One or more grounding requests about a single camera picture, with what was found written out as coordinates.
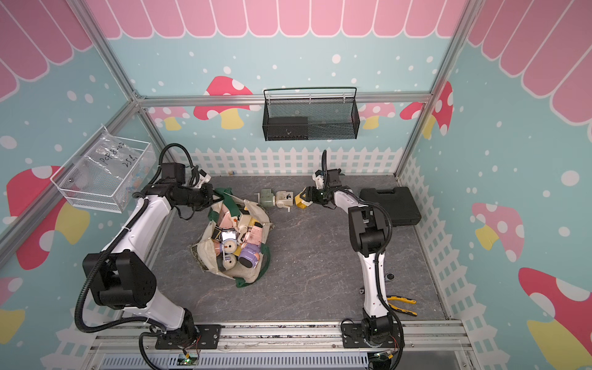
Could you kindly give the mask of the beige pencil sharpener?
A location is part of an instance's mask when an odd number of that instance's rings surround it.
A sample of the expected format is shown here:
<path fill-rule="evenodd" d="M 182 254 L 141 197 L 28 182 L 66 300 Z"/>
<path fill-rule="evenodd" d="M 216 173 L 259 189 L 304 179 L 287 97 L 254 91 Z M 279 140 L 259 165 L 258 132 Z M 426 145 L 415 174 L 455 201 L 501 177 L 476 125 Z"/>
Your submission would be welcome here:
<path fill-rule="evenodd" d="M 291 191 L 278 191 L 274 195 L 274 204 L 277 208 L 290 211 L 294 205 L 294 193 Z"/>

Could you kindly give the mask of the green pencil sharpener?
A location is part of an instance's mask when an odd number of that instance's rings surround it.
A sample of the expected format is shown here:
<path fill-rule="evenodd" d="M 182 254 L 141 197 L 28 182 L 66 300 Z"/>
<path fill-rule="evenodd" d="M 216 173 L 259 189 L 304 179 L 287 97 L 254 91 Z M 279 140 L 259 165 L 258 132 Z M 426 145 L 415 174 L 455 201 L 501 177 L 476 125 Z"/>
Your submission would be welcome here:
<path fill-rule="evenodd" d="M 276 206 L 274 191 L 271 188 L 261 189 L 257 194 L 257 202 L 263 208 L 274 208 Z"/>

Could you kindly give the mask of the cream canvas tote bag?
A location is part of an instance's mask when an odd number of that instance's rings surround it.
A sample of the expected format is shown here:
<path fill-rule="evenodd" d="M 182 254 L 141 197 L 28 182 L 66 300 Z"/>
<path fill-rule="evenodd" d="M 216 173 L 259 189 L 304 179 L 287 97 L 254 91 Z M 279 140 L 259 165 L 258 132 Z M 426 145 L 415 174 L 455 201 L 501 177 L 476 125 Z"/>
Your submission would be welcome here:
<path fill-rule="evenodd" d="M 222 201 L 214 204 L 208 211 L 208 226 L 199 242 L 190 246 L 190 252 L 203 271 L 233 279 L 238 288 L 254 284 L 264 276 L 271 262 L 271 251 L 267 245 L 268 235 L 273 226 L 268 213 L 254 201 L 242 200 L 232 194 L 230 188 L 217 188 L 214 191 Z M 264 234 L 261 246 L 261 259 L 255 268 L 245 268 L 238 262 L 241 247 L 245 244 L 245 234 L 255 222 L 263 225 Z M 234 230 L 237 241 L 221 241 L 223 230 Z M 220 255 L 234 254 L 237 265 L 230 271 L 221 272 L 218 268 Z"/>

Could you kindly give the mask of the pink pencil sharpener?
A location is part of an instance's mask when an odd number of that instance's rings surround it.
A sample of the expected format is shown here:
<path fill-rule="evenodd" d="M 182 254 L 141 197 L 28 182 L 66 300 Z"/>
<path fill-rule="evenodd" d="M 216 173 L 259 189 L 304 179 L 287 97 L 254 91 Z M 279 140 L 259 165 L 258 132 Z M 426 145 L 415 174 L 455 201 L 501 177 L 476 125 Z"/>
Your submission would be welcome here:
<path fill-rule="evenodd" d="M 263 225 L 259 222 L 255 222 L 245 234 L 245 243 L 250 245 L 260 245 L 263 241 L 263 234 Z"/>

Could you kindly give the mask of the yellow pencil sharpener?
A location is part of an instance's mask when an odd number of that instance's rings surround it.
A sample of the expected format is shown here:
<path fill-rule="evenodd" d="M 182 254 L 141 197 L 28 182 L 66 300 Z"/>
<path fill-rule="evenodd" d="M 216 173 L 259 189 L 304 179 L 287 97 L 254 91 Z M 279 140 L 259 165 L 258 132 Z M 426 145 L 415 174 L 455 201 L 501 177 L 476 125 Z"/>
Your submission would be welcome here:
<path fill-rule="evenodd" d="M 300 192 L 300 194 L 294 197 L 294 205 L 301 209 L 306 209 L 312 205 L 311 201 L 307 201 L 304 198 L 305 191 Z"/>

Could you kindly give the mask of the purple pencil sharpener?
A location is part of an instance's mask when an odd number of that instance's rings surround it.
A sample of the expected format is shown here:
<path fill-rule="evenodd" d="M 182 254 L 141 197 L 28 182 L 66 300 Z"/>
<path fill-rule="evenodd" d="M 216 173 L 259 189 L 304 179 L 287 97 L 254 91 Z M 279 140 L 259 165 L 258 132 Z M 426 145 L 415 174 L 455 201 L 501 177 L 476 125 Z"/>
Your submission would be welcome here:
<path fill-rule="evenodd" d="M 241 247 L 238 262 L 245 268 L 255 268 L 261 259 L 261 246 L 245 243 Z"/>

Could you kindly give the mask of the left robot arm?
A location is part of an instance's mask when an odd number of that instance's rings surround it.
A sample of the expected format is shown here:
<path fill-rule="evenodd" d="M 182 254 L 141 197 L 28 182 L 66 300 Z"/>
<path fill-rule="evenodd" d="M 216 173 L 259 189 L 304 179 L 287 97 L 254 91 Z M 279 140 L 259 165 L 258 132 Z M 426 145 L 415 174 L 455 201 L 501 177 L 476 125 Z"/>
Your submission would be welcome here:
<path fill-rule="evenodd" d="M 197 213 L 219 202 L 209 175 L 192 158 L 188 157 L 186 163 L 164 160 L 172 148 L 172 144 L 163 148 L 154 177 L 134 194 L 137 205 L 117 236 L 102 251 L 88 254 L 83 260 L 86 280 L 74 311 L 74 324 L 82 333 L 140 322 L 148 325 L 149 335 L 169 345 L 185 348 L 198 339 L 191 312 L 158 290 L 157 278 L 145 262 L 160 225 L 171 211 L 186 207 Z M 83 319 L 88 297 L 98 306 L 128 315 L 102 325 L 89 325 Z"/>

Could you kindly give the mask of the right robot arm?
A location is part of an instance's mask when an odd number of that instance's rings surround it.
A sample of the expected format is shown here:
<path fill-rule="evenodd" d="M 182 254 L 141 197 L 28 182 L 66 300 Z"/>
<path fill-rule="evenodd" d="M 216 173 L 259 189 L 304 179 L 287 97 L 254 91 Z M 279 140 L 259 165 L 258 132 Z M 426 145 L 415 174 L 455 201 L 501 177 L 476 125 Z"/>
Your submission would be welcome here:
<path fill-rule="evenodd" d="M 348 214 L 349 240 L 357 254 L 364 283 L 362 333 L 371 346 L 392 342 L 399 351 L 405 346 L 402 322 L 387 302 L 385 293 L 385 250 L 393 225 L 388 212 L 377 203 L 362 200 L 341 182 L 341 171 L 328 168 L 328 153 L 321 157 L 315 185 L 306 188 L 303 200 Z"/>

